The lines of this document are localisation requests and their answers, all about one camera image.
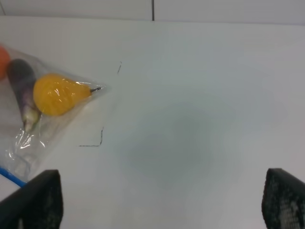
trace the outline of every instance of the plastic bag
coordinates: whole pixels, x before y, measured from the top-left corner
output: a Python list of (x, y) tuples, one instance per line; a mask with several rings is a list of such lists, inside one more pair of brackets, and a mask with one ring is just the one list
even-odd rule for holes
[(22, 186), (57, 133), (104, 85), (4, 45), (0, 79), (0, 174)]

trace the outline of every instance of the purple eggplant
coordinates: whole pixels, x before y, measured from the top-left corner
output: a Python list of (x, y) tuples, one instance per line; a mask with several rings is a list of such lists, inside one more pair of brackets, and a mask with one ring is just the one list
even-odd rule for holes
[(7, 76), (16, 96), (24, 130), (29, 133), (38, 123), (41, 115), (33, 99), (36, 82), (34, 71), (26, 61), (16, 59), (9, 63)]

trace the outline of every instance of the yellow pear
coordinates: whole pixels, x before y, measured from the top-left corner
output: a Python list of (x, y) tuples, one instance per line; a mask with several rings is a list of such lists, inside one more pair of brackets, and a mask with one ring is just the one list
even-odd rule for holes
[(77, 103), (91, 96), (89, 86), (66, 77), (50, 73), (42, 76), (35, 83), (34, 102), (38, 109), (51, 116), (59, 116), (71, 110)]

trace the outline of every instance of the black line mark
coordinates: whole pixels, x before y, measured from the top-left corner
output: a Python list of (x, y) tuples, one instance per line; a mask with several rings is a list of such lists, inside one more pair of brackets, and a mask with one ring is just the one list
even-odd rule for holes
[(79, 146), (79, 147), (99, 147), (103, 142), (103, 130), (104, 130), (104, 127), (102, 128), (102, 131), (101, 131), (101, 142), (99, 145), (89, 145), (89, 146)]
[(121, 66), (122, 66), (122, 62), (121, 62), (121, 61), (120, 61), (120, 63), (121, 63), (121, 65), (120, 65), (120, 67), (119, 67), (119, 69), (118, 69), (118, 74), (119, 74), (120, 69), (121, 69)]

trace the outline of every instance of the orange fruit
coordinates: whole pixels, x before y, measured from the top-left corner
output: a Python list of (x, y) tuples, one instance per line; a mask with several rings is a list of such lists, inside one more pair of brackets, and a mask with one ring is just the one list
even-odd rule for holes
[(10, 62), (10, 55), (4, 47), (0, 46), (0, 80), (6, 76), (6, 67)]

